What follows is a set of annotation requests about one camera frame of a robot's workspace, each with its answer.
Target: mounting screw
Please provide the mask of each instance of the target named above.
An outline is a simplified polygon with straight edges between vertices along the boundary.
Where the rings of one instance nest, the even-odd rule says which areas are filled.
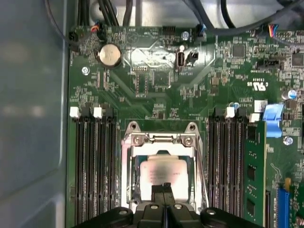
[[[136,136],[136,137],[133,138],[133,143],[135,145],[140,145],[140,144],[142,144],[142,142],[143,142],[143,139],[139,136]]]
[[[120,215],[125,215],[126,213],[128,213],[126,210],[121,210],[121,211],[119,212]]]
[[[184,139],[184,143],[187,146],[190,146],[193,143],[193,140],[190,137],[187,137],[187,138]]]
[[[181,209],[181,208],[182,208],[182,205],[181,205],[181,204],[175,204],[174,207],[175,207],[176,209]]]
[[[84,67],[81,69],[81,72],[82,72],[83,75],[87,76],[87,75],[89,75],[89,73],[90,73],[90,69],[89,69],[88,67],[84,66]]]
[[[210,214],[210,215],[215,215],[215,211],[210,210],[210,209],[207,210],[207,213]]]

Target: ram slot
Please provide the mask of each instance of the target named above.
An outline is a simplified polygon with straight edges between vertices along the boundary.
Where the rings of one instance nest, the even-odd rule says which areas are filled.
[[[231,124],[231,134],[230,134],[230,147],[229,147],[229,210],[228,212],[231,214],[236,213],[237,209],[237,196],[236,196],[236,190],[237,190],[237,173],[238,173],[238,156],[236,153],[236,133],[237,130],[237,124],[235,123],[235,120],[233,120],[233,123]]]
[[[230,166],[229,166],[229,213],[236,215],[238,211],[238,124],[233,120],[230,134]]]
[[[83,142],[84,142],[84,122],[76,121],[76,206],[75,224],[82,222],[82,202],[83,202]]]
[[[98,121],[96,124],[97,136],[96,136],[96,188],[97,188],[97,215],[105,212],[106,205],[104,204],[105,197],[105,124]]]
[[[211,207],[217,206],[218,194],[218,132],[220,123],[209,119],[209,153],[208,153],[208,173],[209,173],[209,201]]]
[[[238,167],[237,167],[237,214],[236,216],[243,217],[243,191],[244,191],[244,153],[245,153],[245,130],[246,124],[238,123],[237,125],[237,157],[238,157]]]
[[[107,124],[108,131],[108,205],[109,210],[116,207],[116,125],[111,119]]]
[[[218,137],[218,162],[219,162],[219,166],[218,166],[218,176],[219,176],[219,182],[218,182],[218,208],[219,209],[224,209],[225,208],[225,201],[224,201],[224,185],[223,183],[225,182],[225,167],[224,167],[224,163],[225,163],[225,152],[226,152],[226,124],[225,122],[221,122],[220,123],[220,131],[219,131],[219,137]]]
[[[85,137],[85,170],[86,170],[86,215],[85,219],[93,217],[93,191],[94,191],[94,139],[95,124],[92,120],[88,120],[87,131]]]
[[[231,207],[233,205],[230,205],[230,167],[231,167],[231,152],[232,152],[232,136],[235,134],[235,129],[234,129],[234,119],[229,120],[229,122],[226,122],[226,132],[225,132],[225,151],[224,151],[224,166],[223,166],[223,174],[224,174],[224,179],[223,179],[223,189],[224,189],[224,202],[225,202],[225,207],[223,208],[225,211],[230,211]]]
[[[113,117],[104,116],[98,124],[96,168],[97,214],[115,208],[116,200],[116,125]]]

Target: black cable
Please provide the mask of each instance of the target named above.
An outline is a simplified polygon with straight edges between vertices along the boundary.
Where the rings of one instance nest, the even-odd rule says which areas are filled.
[[[199,23],[202,25],[203,24],[203,20],[200,17],[200,13],[198,12],[198,10],[194,7],[193,3],[191,2],[191,0],[182,0],[186,6],[188,6],[188,8],[190,10],[192,10],[192,12],[194,13],[194,15],[196,16],[197,20],[199,21]]]
[[[276,0],[281,6],[286,7],[293,3],[291,0]],[[293,12],[297,13],[301,18],[304,18],[304,8],[302,6],[297,6],[292,9]]]
[[[78,7],[77,7],[77,25],[82,25],[82,11],[81,11],[81,0],[78,0]]]
[[[296,6],[299,6],[302,2],[304,2],[304,0],[295,0],[293,3],[291,3],[289,6],[284,7],[283,9],[279,10],[278,12],[276,12],[275,14],[264,18],[262,20],[259,20],[255,23],[252,23],[250,25],[246,25],[246,26],[242,26],[239,28],[214,28],[213,24],[211,23],[208,15],[206,14],[200,0],[192,0],[193,4],[196,6],[196,8],[199,11],[200,17],[202,18],[206,28],[208,29],[208,31],[210,31],[211,33],[215,34],[215,35],[219,35],[219,36],[234,36],[234,35],[238,35],[240,33],[244,33],[246,31],[249,30],[253,30],[256,29],[264,24],[269,24],[271,21],[274,21],[282,16],[284,16],[289,10],[293,9]]]
[[[116,15],[115,15],[115,11],[113,9],[112,3],[110,2],[110,0],[104,0],[104,2],[105,2],[105,6],[108,9],[109,16],[111,18],[111,21],[113,22],[113,25],[114,26],[119,26],[119,23],[118,23]]]
[[[90,36],[91,36],[91,32],[87,33],[84,35],[84,37],[82,37],[80,40],[76,41],[72,41],[69,38],[67,38],[63,32],[60,30],[58,24],[55,21],[55,18],[52,14],[52,10],[51,10],[51,6],[49,5],[49,1],[48,0],[44,0],[44,4],[46,7],[46,11],[47,11],[47,17],[51,22],[51,25],[53,27],[53,29],[55,30],[55,32],[69,45],[74,46],[74,47],[78,47],[80,44],[84,43]]]
[[[132,9],[133,9],[133,0],[126,0],[126,7],[125,7],[125,13],[123,16],[123,26],[129,26],[131,15],[132,15]]]
[[[83,15],[83,25],[89,26],[90,25],[90,18],[89,18],[89,2],[88,0],[80,0],[82,2],[82,15]]]
[[[222,11],[222,16],[228,28],[234,29],[235,25],[233,24],[227,9],[227,0],[220,0],[220,10]]]
[[[98,1],[100,10],[103,13],[105,24],[109,25],[109,26],[113,25],[111,22],[109,13],[105,7],[104,1],[103,0],[97,0],[97,1]]]

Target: white dimm latch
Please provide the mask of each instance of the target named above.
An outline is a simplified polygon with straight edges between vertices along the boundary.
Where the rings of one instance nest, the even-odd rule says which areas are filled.
[[[80,111],[78,107],[70,107],[70,117],[75,119],[80,118]]]
[[[93,111],[93,116],[96,119],[101,119],[103,117],[103,109],[101,107],[95,107]]]
[[[225,118],[233,118],[235,116],[234,107],[227,107],[224,114]]]

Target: green circuit board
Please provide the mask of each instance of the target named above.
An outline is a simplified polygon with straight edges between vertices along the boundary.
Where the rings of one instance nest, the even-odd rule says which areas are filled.
[[[77,27],[73,37],[89,30]],[[304,39],[300,31],[280,31],[277,35],[292,42]],[[121,63],[113,69],[96,59],[96,52],[105,44],[118,46],[122,54]],[[179,66],[176,59],[181,52],[184,60]],[[230,164],[228,153],[234,154],[237,148],[231,166],[238,177],[233,179],[236,184],[223,179],[222,183],[210,184],[209,191],[212,194],[211,189],[220,185],[224,192],[234,189],[238,193],[226,201],[219,187],[219,195],[210,203],[259,225],[282,227],[278,226],[277,189],[284,187],[285,178],[301,182],[303,176],[303,53],[299,47],[277,44],[269,37],[256,36],[254,31],[217,37],[197,28],[103,27],[94,33],[78,51],[70,52],[68,103],[69,109],[77,107],[80,113],[92,112],[94,107],[110,112],[113,118],[100,134],[113,136],[105,139],[113,153],[109,157],[95,154],[99,143],[97,123],[87,121],[79,128],[75,119],[69,119],[66,226],[120,205],[121,139],[128,123],[136,121],[142,130],[158,132],[183,132],[189,122],[195,122],[203,141],[203,165],[209,182],[217,179],[214,172],[221,163],[212,153],[227,152]],[[266,64],[270,59],[273,65]],[[285,101],[282,93],[289,89],[297,91],[297,98]],[[242,123],[223,118],[225,109],[235,103],[245,111]],[[284,104],[280,121],[283,135],[266,138],[265,122],[249,123],[249,116],[262,115],[266,104],[278,103]],[[215,118],[215,108],[223,112],[220,120]],[[254,140],[248,138],[252,127],[256,128]],[[291,145],[284,144],[286,136],[292,137]],[[113,171],[99,173],[99,160],[102,165],[114,166]],[[113,198],[111,203],[99,205],[103,196],[96,189],[102,186],[96,182],[106,175],[107,183],[114,176]],[[238,205],[231,209],[227,204],[233,199]]]

